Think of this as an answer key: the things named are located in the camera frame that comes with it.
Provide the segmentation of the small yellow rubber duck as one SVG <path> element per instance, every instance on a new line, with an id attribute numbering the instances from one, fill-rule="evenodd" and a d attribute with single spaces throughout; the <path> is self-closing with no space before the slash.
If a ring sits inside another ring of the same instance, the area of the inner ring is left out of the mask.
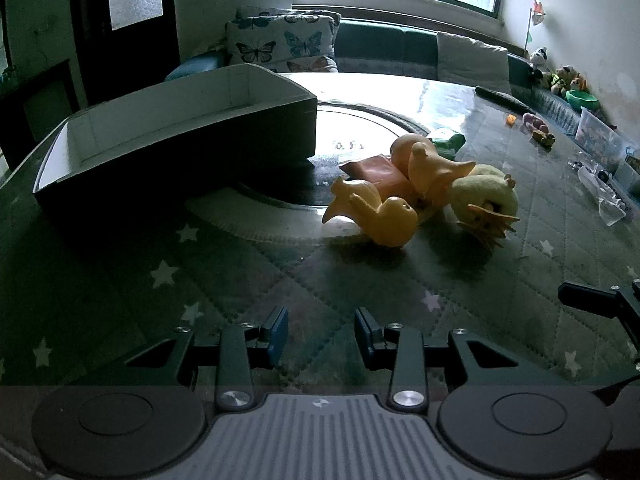
<path id="1" fill-rule="evenodd" d="M 418 229 L 419 216 L 406 200 L 397 196 L 382 200 L 369 181 L 338 177 L 330 191 L 333 200 L 323 214 L 323 223 L 335 217 L 349 218 L 375 244 L 390 248 L 405 246 Z"/>

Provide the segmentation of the yellow plush chick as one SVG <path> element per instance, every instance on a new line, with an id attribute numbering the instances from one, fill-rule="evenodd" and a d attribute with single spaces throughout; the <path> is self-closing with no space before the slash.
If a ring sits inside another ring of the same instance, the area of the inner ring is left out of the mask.
<path id="1" fill-rule="evenodd" d="M 454 180 L 448 191 L 449 206 L 457 225 L 474 234 L 490 249 L 501 247 L 507 232 L 518 222 L 516 181 L 490 165 L 476 165 L 471 172 Z"/>

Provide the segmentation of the large orange rubber duck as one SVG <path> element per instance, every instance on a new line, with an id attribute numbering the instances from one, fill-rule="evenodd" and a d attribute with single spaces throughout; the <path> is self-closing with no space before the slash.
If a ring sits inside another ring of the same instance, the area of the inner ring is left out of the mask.
<path id="1" fill-rule="evenodd" d="M 395 140 L 390 147 L 390 160 L 408 178 L 420 199 L 435 209 L 449 203 L 450 186 L 476 166 L 475 160 L 456 162 L 440 156 L 434 143 L 418 134 Z"/>

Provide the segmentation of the orange bean bag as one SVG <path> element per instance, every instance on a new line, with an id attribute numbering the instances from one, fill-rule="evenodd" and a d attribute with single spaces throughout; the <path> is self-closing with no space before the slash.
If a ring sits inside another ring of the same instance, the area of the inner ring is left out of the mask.
<path id="1" fill-rule="evenodd" d="M 381 200 L 400 197 L 410 206 L 416 206 L 418 194 L 409 179 L 386 157 L 372 156 L 356 162 L 345 162 L 340 169 L 352 180 L 371 182 L 380 193 Z"/>

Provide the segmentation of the green bean bag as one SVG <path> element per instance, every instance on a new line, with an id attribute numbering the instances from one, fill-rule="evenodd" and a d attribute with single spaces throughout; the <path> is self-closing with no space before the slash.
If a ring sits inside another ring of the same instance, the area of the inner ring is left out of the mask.
<path id="1" fill-rule="evenodd" d="M 465 135 L 450 128 L 437 128 L 427 135 L 437 153 L 445 158 L 454 159 L 465 144 Z"/>

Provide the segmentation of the white cardboard box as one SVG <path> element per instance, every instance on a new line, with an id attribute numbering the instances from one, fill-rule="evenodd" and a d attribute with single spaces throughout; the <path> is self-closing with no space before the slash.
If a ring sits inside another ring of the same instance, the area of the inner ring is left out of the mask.
<path id="1" fill-rule="evenodd" d="M 160 188 L 206 162 L 305 160 L 318 99 L 257 65 L 156 84 L 64 119 L 38 170 L 39 203 L 149 182 Z"/>

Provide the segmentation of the black round turntable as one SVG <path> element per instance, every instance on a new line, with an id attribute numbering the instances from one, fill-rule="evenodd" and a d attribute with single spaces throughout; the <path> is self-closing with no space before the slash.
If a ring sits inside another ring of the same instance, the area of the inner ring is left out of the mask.
<path id="1" fill-rule="evenodd" d="M 330 186 L 346 162 L 386 156 L 407 133 L 427 128 L 401 114 L 372 105 L 322 102 L 314 154 L 296 159 L 264 156 L 190 206 L 204 222 L 251 242 L 285 245 L 353 243 L 363 240 L 352 220 L 321 218 Z"/>

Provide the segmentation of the yellow toy truck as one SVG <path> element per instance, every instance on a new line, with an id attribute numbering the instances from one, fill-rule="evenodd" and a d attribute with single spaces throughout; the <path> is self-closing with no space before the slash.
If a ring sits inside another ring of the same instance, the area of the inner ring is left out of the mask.
<path id="1" fill-rule="evenodd" d="M 552 146 L 555 142 L 555 136 L 553 133 L 546 130 L 533 128 L 530 132 L 530 135 L 532 136 L 533 141 L 545 150 L 549 151 L 552 149 Z"/>

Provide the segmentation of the clear plastic storage box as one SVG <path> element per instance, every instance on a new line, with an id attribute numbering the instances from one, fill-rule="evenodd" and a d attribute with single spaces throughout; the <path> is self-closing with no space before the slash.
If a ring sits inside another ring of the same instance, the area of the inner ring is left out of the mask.
<path id="1" fill-rule="evenodd" d="M 575 140 L 609 172 L 615 172 L 618 165 L 639 147 L 623 134 L 605 125 L 585 107 L 580 113 Z"/>

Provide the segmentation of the white folded cushion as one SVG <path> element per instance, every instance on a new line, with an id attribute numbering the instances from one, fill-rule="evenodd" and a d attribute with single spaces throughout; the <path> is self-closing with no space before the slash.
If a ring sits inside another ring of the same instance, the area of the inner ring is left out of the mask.
<path id="1" fill-rule="evenodd" d="M 440 81 L 511 93 L 506 48 L 448 32 L 436 38 Z"/>

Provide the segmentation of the dark green sofa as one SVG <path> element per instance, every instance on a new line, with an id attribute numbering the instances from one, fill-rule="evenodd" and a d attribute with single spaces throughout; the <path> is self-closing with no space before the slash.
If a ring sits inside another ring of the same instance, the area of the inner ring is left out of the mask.
<path id="1" fill-rule="evenodd" d="M 365 20 L 344 20 L 337 32 L 335 55 L 341 72 L 437 78 L 437 38 L 431 30 Z M 569 136 L 580 113 L 559 96 L 534 84 L 534 70 L 517 55 L 508 55 L 512 96 L 551 120 Z"/>

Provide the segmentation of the green plastic bowl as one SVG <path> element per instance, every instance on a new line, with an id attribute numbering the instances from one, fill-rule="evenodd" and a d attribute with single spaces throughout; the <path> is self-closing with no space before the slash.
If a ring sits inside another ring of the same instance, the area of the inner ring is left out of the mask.
<path id="1" fill-rule="evenodd" d="M 589 92 L 580 90 L 567 90 L 565 99 L 568 104 L 580 112 L 582 108 L 587 110 L 597 110 L 600 107 L 599 100 Z"/>

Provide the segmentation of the butterfly print pillow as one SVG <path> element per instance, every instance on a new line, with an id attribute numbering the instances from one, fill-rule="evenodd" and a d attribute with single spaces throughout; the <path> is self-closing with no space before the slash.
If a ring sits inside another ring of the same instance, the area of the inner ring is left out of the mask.
<path id="1" fill-rule="evenodd" d="M 230 63 L 255 64 L 275 73 L 337 73 L 341 18 L 328 10 L 241 9 L 224 28 Z"/>

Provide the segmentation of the stuffed toys pile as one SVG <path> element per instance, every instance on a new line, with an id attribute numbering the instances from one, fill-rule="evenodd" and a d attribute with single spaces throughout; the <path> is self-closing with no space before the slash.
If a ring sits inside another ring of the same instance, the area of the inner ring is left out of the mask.
<path id="1" fill-rule="evenodd" d="M 586 91 L 587 81 L 573 66 L 563 65 L 554 72 L 548 67 L 546 48 L 539 48 L 529 55 L 529 64 L 533 69 L 534 84 L 549 90 L 555 96 L 565 98 L 570 90 Z"/>

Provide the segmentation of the dark door with glass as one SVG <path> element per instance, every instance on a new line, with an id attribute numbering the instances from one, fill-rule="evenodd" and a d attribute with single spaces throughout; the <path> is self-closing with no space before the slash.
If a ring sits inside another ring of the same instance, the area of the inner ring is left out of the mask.
<path id="1" fill-rule="evenodd" d="M 70 0 L 89 105 L 159 84 L 178 66 L 175 0 Z"/>

